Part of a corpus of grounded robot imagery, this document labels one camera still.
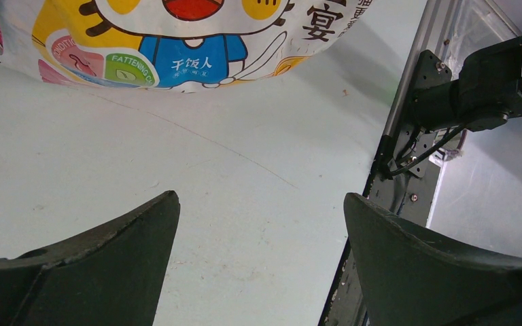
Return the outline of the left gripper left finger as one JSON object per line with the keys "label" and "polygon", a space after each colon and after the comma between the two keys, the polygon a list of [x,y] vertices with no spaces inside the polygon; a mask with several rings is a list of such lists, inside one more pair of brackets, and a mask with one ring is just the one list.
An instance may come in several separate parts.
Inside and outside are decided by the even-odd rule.
{"label": "left gripper left finger", "polygon": [[0,259],[0,325],[152,325],[177,231],[173,191],[66,240]]}

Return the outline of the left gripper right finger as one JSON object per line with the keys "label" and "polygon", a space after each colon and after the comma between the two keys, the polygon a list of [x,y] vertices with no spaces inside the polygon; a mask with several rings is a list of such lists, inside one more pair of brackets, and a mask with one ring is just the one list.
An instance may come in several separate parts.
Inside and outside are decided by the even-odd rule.
{"label": "left gripper right finger", "polygon": [[449,238],[355,193],[344,214],[372,325],[522,325],[522,257]]}

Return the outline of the colourful pet food bag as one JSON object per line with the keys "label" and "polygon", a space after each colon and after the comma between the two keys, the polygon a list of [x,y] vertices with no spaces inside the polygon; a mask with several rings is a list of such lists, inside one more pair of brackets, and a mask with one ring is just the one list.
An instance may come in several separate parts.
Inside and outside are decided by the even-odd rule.
{"label": "colourful pet food bag", "polygon": [[369,1],[0,1],[0,63],[50,84],[192,93],[281,75]]}

